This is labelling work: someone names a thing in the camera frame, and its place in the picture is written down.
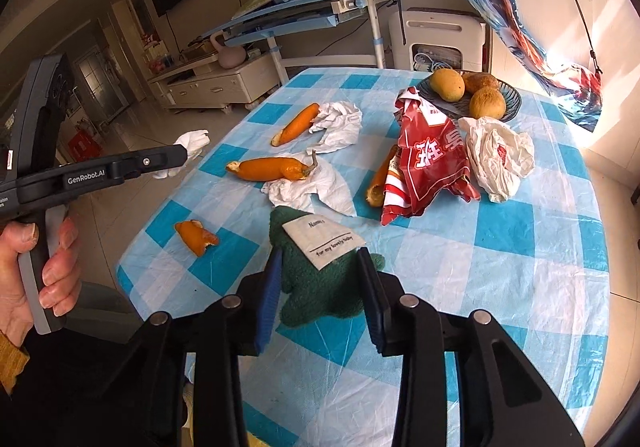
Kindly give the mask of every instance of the blue checkered tablecloth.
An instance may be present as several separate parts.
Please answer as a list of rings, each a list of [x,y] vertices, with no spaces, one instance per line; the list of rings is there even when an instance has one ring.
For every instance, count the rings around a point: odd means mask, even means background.
[[[514,199],[492,204],[484,194],[467,204],[443,191],[422,217],[382,227],[380,210],[366,204],[364,191],[398,139],[396,94],[426,75],[316,68],[295,77],[187,176],[127,249],[118,281],[143,318],[160,309],[173,316],[199,312],[235,292],[243,275],[265,265],[271,204],[260,184],[226,173],[225,164],[305,150],[320,133],[277,149],[269,143],[302,107],[348,100],[363,112],[358,143],[322,157],[347,181],[358,217],[341,216],[317,199],[316,211],[353,228],[371,252],[383,254],[385,270],[400,278],[405,291],[440,311],[493,313],[582,429],[607,346],[609,273],[598,205],[580,152],[552,101],[521,91],[522,108],[510,125],[532,137],[536,168]],[[174,232],[175,222],[190,218],[220,236],[220,246],[199,259]],[[400,358],[376,353],[364,315],[322,318],[300,329],[276,318],[266,351],[241,363],[247,428],[273,447],[389,445],[400,372]],[[457,442],[452,355],[447,376],[449,440]]]

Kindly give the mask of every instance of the crumpled tissue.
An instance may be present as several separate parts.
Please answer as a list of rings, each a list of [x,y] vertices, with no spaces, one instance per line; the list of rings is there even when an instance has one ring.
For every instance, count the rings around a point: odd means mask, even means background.
[[[198,153],[202,150],[202,148],[209,144],[209,137],[207,134],[209,131],[206,129],[201,129],[198,131],[189,131],[185,134],[178,137],[178,140],[175,141],[174,145],[180,144],[187,150],[187,161],[184,162],[180,167],[174,167],[172,169],[165,169],[162,171],[158,171],[154,173],[154,178],[161,180],[162,178],[171,178],[172,176],[177,175],[180,170],[185,167],[191,160],[193,160]]]
[[[305,163],[305,159],[308,161],[308,156],[303,152],[279,156],[296,158],[302,163]],[[322,158],[317,160],[318,167],[311,171],[306,180],[291,181],[283,178],[266,182],[262,186],[262,192],[268,195],[269,201],[275,207],[286,205],[311,213],[315,213],[311,204],[311,194],[317,194],[322,203],[336,212],[345,216],[356,216],[356,208],[347,182],[329,162]]]
[[[350,102],[329,102],[320,106],[309,132],[326,129],[322,139],[306,150],[307,154],[333,152],[358,141],[362,128],[362,111]]]
[[[466,153],[478,184],[490,201],[507,201],[518,192],[520,178],[526,178],[535,167],[531,137],[488,116],[460,118],[458,123],[467,133]]]

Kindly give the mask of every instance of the fruit bowl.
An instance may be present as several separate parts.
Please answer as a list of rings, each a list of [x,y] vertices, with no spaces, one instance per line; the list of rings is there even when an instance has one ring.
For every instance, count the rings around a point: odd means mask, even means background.
[[[473,73],[462,70],[460,72],[463,73]],[[504,102],[507,106],[507,109],[504,111],[504,116],[500,119],[501,122],[509,122],[513,120],[513,117],[516,116],[518,111],[520,110],[520,106],[522,105],[522,97],[520,93],[506,82],[498,80],[498,90],[502,93],[504,97]],[[449,118],[453,120],[457,120],[464,116],[471,116],[469,113],[469,101],[471,101],[471,93],[466,93],[462,96],[462,98],[457,102],[447,102],[446,100],[442,100],[440,95],[433,91],[429,85],[429,77],[420,81],[420,83],[416,86],[418,93],[424,99],[428,100],[431,104],[436,106],[439,110],[445,113]]]

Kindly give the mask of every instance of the red plastic bag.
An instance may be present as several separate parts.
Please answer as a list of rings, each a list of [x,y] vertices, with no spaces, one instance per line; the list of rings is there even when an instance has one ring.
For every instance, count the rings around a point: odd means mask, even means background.
[[[449,117],[423,99],[414,87],[396,99],[400,122],[398,154],[389,163],[382,224],[397,216],[421,216],[441,189],[479,200],[469,183],[465,144]]]

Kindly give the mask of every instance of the finger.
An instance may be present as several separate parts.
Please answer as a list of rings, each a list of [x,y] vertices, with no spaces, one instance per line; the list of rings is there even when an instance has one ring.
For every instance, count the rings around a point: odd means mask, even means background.
[[[70,312],[78,302],[78,296],[80,295],[81,288],[82,281],[78,280],[76,285],[73,287],[73,290],[71,290],[71,293],[61,302],[53,306],[53,315],[55,315],[56,317],[60,317],[65,313]]]
[[[68,249],[78,239],[78,228],[69,216],[62,221],[58,229],[59,249]]]
[[[49,258],[42,269],[42,282],[45,286],[50,286],[69,275],[78,261],[79,250],[80,243],[76,242],[69,249],[58,249]]]
[[[74,267],[71,272],[50,286],[40,290],[40,305],[43,308],[52,308],[65,300],[74,289],[80,279],[80,267]]]
[[[14,262],[18,253],[29,252],[38,242],[38,227],[35,223],[25,225],[10,221],[0,235],[0,261]]]

